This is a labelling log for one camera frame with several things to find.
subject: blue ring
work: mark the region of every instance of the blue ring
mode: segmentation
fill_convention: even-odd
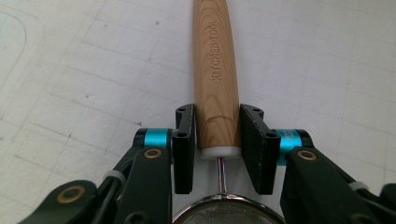
[[[145,136],[145,147],[163,147],[168,143],[169,129],[147,129]]]
[[[276,129],[276,132],[280,135],[280,156],[277,161],[278,165],[286,165],[286,153],[294,149],[295,147],[302,147],[303,142],[298,132],[294,129]]]

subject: wood grain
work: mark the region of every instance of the wood grain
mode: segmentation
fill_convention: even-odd
[[[240,147],[233,35],[225,0],[194,0],[193,59],[198,148]]]

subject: black mechanical arm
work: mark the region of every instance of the black mechanical arm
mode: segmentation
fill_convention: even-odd
[[[320,153],[306,131],[271,130],[262,119],[261,109],[240,106],[243,160],[257,193],[272,194],[279,159],[286,159],[280,204],[288,224],[396,223],[396,184],[375,196]],[[172,187],[192,191],[194,105],[176,110],[176,124],[140,129],[98,188],[86,180],[61,185],[21,224],[171,223]]]

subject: round metal object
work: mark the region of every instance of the round metal object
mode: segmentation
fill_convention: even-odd
[[[312,153],[310,151],[306,151],[306,150],[298,151],[297,155],[306,161],[314,161],[317,159],[317,155],[315,155],[314,153]]]
[[[58,195],[58,203],[72,203],[78,200],[84,195],[85,188],[81,185],[75,185],[67,189],[62,190]]]
[[[155,159],[155,158],[159,158],[161,154],[163,153],[159,149],[152,148],[145,152],[145,157],[148,159]]]
[[[270,208],[234,194],[216,194],[193,203],[178,213],[173,224],[262,223],[285,224]]]

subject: black bracket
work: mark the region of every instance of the black bracket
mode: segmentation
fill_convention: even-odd
[[[176,110],[176,126],[172,133],[175,193],[189,194],[192,191],[194,168],[194,104],[183,105]]]
[[[264,112],[251,105],[241,105],[242,157],[254,189],[259,194],[272,194],[280,135],[262,120]]]

